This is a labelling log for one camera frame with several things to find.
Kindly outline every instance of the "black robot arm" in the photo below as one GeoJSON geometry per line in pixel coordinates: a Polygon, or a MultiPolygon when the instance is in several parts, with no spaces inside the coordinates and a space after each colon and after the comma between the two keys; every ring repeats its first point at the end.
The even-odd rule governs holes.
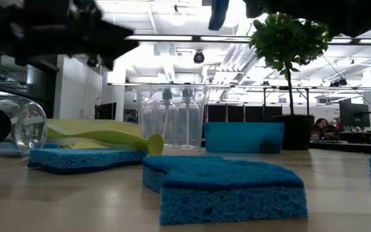
{"type": "Polygon", "coordinates": [[[0,50],[18,65],[38,55],[87,54],[88,64],[100,59],[108,69],[113,61],[136,48],[125,40],[133,31],[103,21],[94,0],[24,0],[23,8],[0,6],[0,50]]]}

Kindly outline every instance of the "security camera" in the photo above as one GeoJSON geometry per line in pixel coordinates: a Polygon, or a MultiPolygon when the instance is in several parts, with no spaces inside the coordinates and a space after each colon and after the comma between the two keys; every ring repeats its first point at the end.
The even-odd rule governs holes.
{"type": "Polygon", "coordinates": [[[204,54],[203,51],[197,51],[194,55],[194,63],[195,64],[201,64],[204,62],[204,54]]]}
{"type": "Polygon", "coordinates": [[[91,55],[87,59],[87,65],[90,67],[95,68],[97,67],[98,63],[99,63],[98,55],[91,55]]]}

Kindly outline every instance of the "tree trunk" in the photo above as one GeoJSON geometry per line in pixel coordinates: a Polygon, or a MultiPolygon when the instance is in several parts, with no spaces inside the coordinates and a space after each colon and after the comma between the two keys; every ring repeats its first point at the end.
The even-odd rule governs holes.
{"type": "Polygon", "coordinates": [[[290,115],[294,115],[293,92],[292,92],[292,86],[291,86],[291,72],[290,72],[290,68],[287,66],[286,66],[286,75],[287,75],[287,82],[289,83],[290,115]]]}

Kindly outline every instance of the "desk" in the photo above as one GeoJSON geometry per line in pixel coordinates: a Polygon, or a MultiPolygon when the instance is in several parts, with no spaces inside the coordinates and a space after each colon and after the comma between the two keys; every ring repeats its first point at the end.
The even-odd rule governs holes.
{"type": "Polygon", "coordinates": [[[293,170],[305,183],[309,217],[160,227],[160,195],[142,186],[139,165],[60,176],[29,170],[21,159],[0,158],[0,232],[371,231],[371,155],[323,150],[216,155],[293,170]]]}
{"type": "Polygon", "coordinates": [[[340,140],[346,140],[349,143],[362,142],[371,144],[371,132],[341,132],[340,140]]]}
{"type": "Polygon", "coordinates": [[[346,141],[341,142],[342,143],[310,141],[310,148],[371,154],[371,144],[353,144],[346,141]]]}

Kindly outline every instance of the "computer monitor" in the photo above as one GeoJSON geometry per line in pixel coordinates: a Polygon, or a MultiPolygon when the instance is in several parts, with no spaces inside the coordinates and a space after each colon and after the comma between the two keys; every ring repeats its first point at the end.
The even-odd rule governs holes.
{"type": "Polygon", "coordinates": [[[368,106],[366,104],[350,104],[340,102],[340,121],[343,126],[370,127],[368,106]]]}
{"type": "Polygon", "coordinates": [[[115,120],[115,109],[116,108],[117,108],[116,102],[95,106],[95,119],[115,120]]]}

